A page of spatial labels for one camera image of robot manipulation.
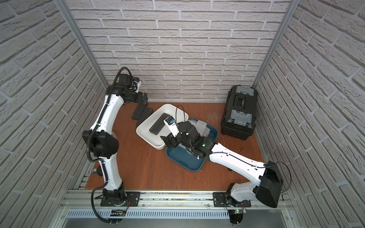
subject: brown wooden board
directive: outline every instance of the brown wooden board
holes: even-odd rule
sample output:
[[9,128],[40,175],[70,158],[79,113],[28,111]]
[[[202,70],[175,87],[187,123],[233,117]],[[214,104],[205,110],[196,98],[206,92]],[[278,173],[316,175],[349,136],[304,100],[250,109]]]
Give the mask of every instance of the brown wooden board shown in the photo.
[[[148,107],[157,110],[165,103],[149,103]],[[224,103],[172,103],[182,104],[189,118],[207,122],[220,132],[220,122]],[[115,119],[113,131],[119,140],[117,163],[120,177],[125,189],[154,190],[226,190],[230,183],[245,183],[248,180],[227,167],[206,161],[202,169],[192,173],[166,156],[166,147],[156,150],[136,133],[137,120],[131,116],[138,104],[123,105]],[[256,136],[242,141],[227,135],[219,134],[217,141],[228,149],[239,152],[250,159],[263,162]],[[103,185],[103,178],[91,174],[85,186],[94,189]]]

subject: black box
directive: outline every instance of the black box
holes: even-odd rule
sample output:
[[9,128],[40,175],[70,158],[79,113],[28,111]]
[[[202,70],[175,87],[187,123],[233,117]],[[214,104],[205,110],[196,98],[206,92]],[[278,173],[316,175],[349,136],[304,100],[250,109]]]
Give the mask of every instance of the black box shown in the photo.
[[253,135],[256,120],[257,93],[247,86],[234,85],[228,94],[221,133],[246,140]]

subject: mounting plate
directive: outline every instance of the mounting plate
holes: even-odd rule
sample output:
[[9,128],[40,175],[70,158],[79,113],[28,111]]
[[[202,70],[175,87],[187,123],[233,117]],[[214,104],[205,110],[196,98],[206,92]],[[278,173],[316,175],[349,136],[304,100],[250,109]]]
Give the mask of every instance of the mounting plate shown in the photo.
[[234,207],[247,207],[250,208],[251,207],[251,201],[250,200],[244,200],[242,201],[242,203],[239,203],[237,205],[230,205],[227,204],[226,202],[226,198],[224,196],[224,192],[213,192],[213,202],[214,202],[214,207],[217,208],[223,208],[226,206],[234,206]]
[[[127,198],[130,199],[131,205],[130,206],[138,206],[139,202],[139,196],[141,195],[141,192],[125,192],[127,195]],[[102,198],[100,206],[115,206],[113,202],[109,198]],[[127,201],[125,201],[120,206],[128,206]]]

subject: metal pole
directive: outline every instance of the metal pole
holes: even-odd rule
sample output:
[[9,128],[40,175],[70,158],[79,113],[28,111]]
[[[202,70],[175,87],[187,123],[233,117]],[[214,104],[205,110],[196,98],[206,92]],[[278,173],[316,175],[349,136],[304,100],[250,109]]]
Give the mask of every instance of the metal pole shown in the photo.
[[251,88],[256,89],[258,87],[258,84],[260,83],[264,72],[266,70],[266,67],[269,65],[269,62],[271,61],[272,57],[274,56],[275,50],[278,47],[281,38],[284,35],[284,32],[290,23],[290,20],[292,19],[294,12],[296,11],[298,5],[300,3],[300,0],[292,0],[290,4],[288,5],[287,12],[284,15],[283,20],[280,23],[280,26],[274,36],[273,42],[271,43],[269,50],[267,51],[264,60],[261,63],[260,69],[258,70],[255,79],[253,80],[251,84]]
[[71,13],[71,10],[68,7],[66,1],[65,0],[54,0],[54,1],[57,5],[59,11],[61,12],[63,17],[65,18],[66,22],[68,23],[68,25],[69,25],[71,31],[73,32],[76,40],[78,41],[78,43],[80,44],[82,50],[84,51],[85,56],[88,58],[91,66],[95,70],[96,75],[100,79],[100,81],[103,84],[104,88],[107,89],[107,87],[109,86],[109,83],[108,83],[107,79],[105,78],[105,76],[103,74],[103,71],[101,70],[99,64],[97,63],[94,54],[92,53],[92,51],[91,51],[84,35],[81,32],[81,29],[77,25],[77,22],[76,22],[75,18],[73,17],[73,15]]

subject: white brick wallpaper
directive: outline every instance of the white brick wallpaper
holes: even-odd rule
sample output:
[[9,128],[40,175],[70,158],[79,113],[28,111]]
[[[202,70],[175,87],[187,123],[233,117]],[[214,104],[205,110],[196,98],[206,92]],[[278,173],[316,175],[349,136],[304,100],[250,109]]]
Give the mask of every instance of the white brick wallpaper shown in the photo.
[[257,132],[291,169],[303,227],[365,224],[364,12],[364,0],[302,0],[259,84]]
[[105,90],[53,1],[0,2],[0,227],[48,227]]
[[109,81],[127,66],[150,101],[225,102],[251,85],[289,1],[67,3]]

